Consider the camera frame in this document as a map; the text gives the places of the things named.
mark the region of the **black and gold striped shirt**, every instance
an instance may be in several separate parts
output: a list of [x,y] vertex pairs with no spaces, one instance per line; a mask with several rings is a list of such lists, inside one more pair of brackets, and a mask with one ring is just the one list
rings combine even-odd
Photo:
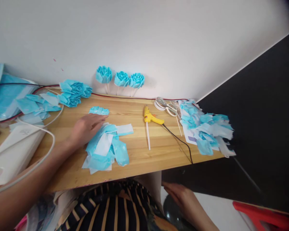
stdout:
[[147,189],[133,180],[103,183],[77,201],[58,230],[177,230],[166,221]]

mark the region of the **yellow glue gun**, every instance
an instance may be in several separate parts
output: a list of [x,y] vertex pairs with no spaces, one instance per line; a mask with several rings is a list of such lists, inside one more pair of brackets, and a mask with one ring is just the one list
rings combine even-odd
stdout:
[[165,122],[164,120],[158,119],[158,118],[154,117],[150,113],[148,105],[145,106],[144,111],[145,111],[144,112],[144,117],[145,117],[144,121],[145,121],[145,123],[149,123],[149,122],[153,121],[154,123],[157,123],[157,124],[160,124],[160,125],[164,124],[164,122]]

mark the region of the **person's left hand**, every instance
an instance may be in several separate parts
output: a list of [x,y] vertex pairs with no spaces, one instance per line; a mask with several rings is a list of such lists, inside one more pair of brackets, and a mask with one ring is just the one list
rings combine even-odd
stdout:
[[71,135],[66,142],[71,147],[78,149],[88,143],[102,127],[108,115],[88,114],[77,120]]

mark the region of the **red plastic stool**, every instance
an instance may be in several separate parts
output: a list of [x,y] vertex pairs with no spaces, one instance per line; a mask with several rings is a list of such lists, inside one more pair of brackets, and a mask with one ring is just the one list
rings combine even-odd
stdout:
[[245,213],[251,219],[258,231],[266,231],[260,221],[264,221],[277,227],[274,228],[272,226],[272,230],[289,231],[289,217],[285,215],[237,201],[234,201],[232,204],[236,210]]

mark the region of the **wooden tabletop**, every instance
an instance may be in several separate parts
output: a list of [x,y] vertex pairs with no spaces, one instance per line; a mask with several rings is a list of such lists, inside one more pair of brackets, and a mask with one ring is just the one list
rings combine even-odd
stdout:
[[[81,104],[76,108],[64,107],[61,116],[48,127],[48,130],[56,136],[56,143],[68,137],[75,122],[88,114],[91,107],[108,108],[110,115],[106,122],[115,125],[132,124],[133,126],[134,134],[120,136],[120,140],[126,143],[130,164],[121,167],[115,162],[112,165],[112,171],[99,171],[90,175],[89,169],[81,168],[87,156],[84,147],[63,163],[51,180],[47,191],[71,189],[191,164],[187,146],[175,139],[161,125],[153,122],[149,123],[151,150],[148,150],[143,117],[145,104],[148,105],[152,114],[155,114],[157,118],[164,119],[168,129],[185,142],[184,136],[180,136],[176,118],[170,116],[166,111],[157,110],[153,103],[153,100],[120,99],[92,95],[88,99],[81,99]],[[45,124],[53,120],[58,112],[50,112],[50,114],[51,117],[44,121]],[[9,128],[0,128],[0,131],[2,132],[0,135],[1,144],[10,132]],[[43,157],[51,144],[52,138],[46,134],[29,165]],[[203,156],[199,153],[196,145],[189,144],[189,146],[194,163],[223,157],[219,151],[214,151],[213,156]]]

